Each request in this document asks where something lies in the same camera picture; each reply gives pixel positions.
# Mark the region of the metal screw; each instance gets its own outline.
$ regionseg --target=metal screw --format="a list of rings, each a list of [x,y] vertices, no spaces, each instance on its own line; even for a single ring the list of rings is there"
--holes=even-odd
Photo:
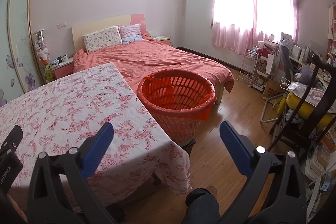
[[[78,152],[78,148],[77,147],[71,147],[70,149],[69,149],[69,154],[71,154],[71,155],[74,155],[74,154],[76,154]]]
[[[257,146],[256,148],[257,152],[259,152],[260,154],[263,154],[266,152],[266,149],[262,146]]]
[[[288,156],[295,158],[295,153],[293,151],[288,151]]]
[[[39,153],[39,158],[40,158],[40,159],[43,159],[43,158],[46,157],[46,155],[47,155],[46,152],[41,152],[41,153]]]

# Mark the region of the headboard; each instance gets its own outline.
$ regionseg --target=headboard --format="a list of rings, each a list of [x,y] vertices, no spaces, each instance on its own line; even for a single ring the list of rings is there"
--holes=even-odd
[[[117,16],[100,19],[72,27],[73,44],[78,52],[85,48],[83,36],[92,32],[100,31],[117,25],[135,25],[141,23],[141,33],[147,32],[144,14]]]

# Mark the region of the purple pillow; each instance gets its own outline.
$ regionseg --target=purple pillow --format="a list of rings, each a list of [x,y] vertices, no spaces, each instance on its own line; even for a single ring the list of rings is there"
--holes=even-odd
[[[129,26],[118,25],[118,28],[123,44],[143,40],[140,23]]]

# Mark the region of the red floral pattern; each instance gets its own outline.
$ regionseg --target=red floral pattern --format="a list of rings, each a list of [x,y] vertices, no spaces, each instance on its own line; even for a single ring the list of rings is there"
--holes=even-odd
[[[59,155],[79,147],[104,122],[112,123],[114,139],[88,179],[104,206],[129,196],[153,171],[176,193],[189,191],[188,154],[164,133],[109,63],[51,82],[0,108],[0,144],[16,124],[24,133],[16,150],[23,169],[9,191],[23,210],[38,153]],[[61,180],[70,191],[66,178]]]

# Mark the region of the nightstand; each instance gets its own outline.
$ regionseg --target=nightstand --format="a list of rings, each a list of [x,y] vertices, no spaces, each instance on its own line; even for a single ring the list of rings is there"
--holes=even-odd
[[[56,79],[71,75],[74,73],[74,59],[69,58],[68,60],[60,63],[56,68],[53,68]]]
[[[161,43],[163,44],[166,44],[166,45],[171,45],[171,38],[170,37],[164,37],[164,36],[159,36],[159,37],[152,37],[154,38],[155,40],[157,41],[160,41]]]

